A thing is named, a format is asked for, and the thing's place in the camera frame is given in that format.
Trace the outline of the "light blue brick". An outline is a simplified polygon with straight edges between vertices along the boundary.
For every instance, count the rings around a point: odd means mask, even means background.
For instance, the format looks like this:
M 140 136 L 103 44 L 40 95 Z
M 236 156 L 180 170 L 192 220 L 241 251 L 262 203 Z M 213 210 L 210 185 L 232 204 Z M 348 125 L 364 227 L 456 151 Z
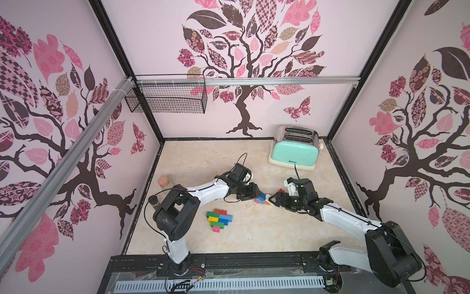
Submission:
M 220 215 L 219 215 L 219 219 L 222 219 L 222 220 L 225 220 L 225 221 L 228 221 L 228 222 L 232 222 L 232 221 L 233 221 L 233 217 L 232 217 L 232 216 L 224 215 L 224 214 L 220 214 Z

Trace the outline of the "blue 2x3 lego brick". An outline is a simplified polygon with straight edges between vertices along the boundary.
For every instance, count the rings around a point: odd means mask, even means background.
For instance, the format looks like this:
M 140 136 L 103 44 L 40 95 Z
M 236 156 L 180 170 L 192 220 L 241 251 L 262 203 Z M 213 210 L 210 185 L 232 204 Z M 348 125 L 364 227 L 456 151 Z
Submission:
M 258 200 L 259 202 L 266 201 L 266 195 L 262 194 L 261 197 L 256 198 L 256 200 Z

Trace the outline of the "light green lego brick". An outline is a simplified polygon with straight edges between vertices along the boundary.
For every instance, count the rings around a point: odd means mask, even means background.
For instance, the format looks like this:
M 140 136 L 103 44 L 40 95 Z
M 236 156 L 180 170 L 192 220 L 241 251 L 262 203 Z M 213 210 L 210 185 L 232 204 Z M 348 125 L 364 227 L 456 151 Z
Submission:
M 211 227 L 219 227 L 219 228 L 223 229 L 224 226 L 225 226 L 225 224 L 224 224 L 224 223 L 221 223 L 221 222 L 213 222 L 213 221 L 211 221 L 211 222 L 210 222 L 210 226 L 211 226 Z

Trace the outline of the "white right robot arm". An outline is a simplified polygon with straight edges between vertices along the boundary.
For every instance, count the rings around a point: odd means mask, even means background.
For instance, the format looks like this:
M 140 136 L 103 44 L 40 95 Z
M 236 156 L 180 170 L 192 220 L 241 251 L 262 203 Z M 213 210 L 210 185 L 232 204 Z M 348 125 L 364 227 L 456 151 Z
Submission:
M 382 223 L 348 211 L 333 200 L 320 197 L 307 178 L 288 178 L 284 185 L 284 190 L 269 197 L 271 204 L 334 225 L 363 243 L 359 247 L 348 246 L 334 240 L 322 246 L 318 254 L 322 270 L 332 272 L 348 266 L 368 271 L 384 285 L 396 287 L 425 268 L 397 223 Z

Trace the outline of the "dark green brick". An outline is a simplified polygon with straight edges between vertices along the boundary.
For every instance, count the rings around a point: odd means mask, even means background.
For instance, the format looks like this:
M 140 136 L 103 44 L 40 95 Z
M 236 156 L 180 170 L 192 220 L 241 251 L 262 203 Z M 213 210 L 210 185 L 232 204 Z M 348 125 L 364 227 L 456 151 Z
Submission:
M 207 217 L 207 218 L 217 218 L 217 219 L 218 219 L 219 216 L 220 216 L 220 214 L 213 213 L 213 212 L 210 212 L 210 211 L 208 211 L 208 212 L 206 213 L 206 217 Z

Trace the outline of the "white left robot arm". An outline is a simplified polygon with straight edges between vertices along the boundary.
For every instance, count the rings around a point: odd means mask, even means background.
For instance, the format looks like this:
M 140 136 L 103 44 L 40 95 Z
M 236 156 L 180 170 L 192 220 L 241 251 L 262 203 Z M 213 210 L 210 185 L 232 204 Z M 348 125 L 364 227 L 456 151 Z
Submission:
M 178 184 L 167 191 L 168 194 L 162 201 L 155 194 L 149 197 L 149 203 L 154 208 L 153 220 L 159 233 L 165 237 L 170 267 L 178 275 L 185 274 L 190 265 L 186 234 L 199 207 L 230 195 L 246 201 L 261 194 L 255 183 L 219 178 L 198 187 L 184 188 Z

